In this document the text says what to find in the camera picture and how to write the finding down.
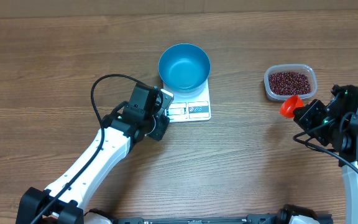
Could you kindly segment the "red measuring scoop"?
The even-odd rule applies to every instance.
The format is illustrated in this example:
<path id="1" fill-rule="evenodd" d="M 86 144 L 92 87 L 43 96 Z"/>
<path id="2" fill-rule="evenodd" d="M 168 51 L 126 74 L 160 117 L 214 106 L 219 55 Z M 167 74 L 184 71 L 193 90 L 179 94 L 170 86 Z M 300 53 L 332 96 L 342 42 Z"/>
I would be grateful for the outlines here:
<path id="1" fill-rule="evenodd" d="M 294 110 L 303 106 L 303 100 L 298 95 L 293 95 L 283 102 L 280 107 L 280 114 L 286 118 L 294 118 Z"/>

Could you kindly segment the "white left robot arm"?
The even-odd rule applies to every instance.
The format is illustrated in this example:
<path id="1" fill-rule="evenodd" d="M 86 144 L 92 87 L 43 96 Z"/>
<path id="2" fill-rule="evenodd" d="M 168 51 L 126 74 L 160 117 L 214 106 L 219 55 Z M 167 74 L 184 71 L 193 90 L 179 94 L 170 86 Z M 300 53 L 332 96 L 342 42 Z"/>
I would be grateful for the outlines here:
<path id="1" fill-rule="evenodd" d="M 99 210 L 85 211 L 91 197 L 112 168 L 135 144 L 149 136 L 161 140 L 170 122 L 165 106 L 142 108 L 123 101 L 102 120 L 87 150 L 44 190 L 29 188 L 17 212 L 18 224 L 112 223 Z"/>

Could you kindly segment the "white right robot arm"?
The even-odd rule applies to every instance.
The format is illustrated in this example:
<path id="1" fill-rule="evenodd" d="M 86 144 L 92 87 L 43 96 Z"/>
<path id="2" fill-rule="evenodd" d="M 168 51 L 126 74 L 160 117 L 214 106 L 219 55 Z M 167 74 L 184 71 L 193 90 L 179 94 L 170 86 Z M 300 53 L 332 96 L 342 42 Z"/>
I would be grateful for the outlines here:
<path id="1" fill-rule="evenodd" d="M 334 85 L 332 100 L 293 110 L 294 122 L 318 145 L 302 143 L 339 161 L 346 196 L 346 223 L 358 223 L 358 87 Z"/>

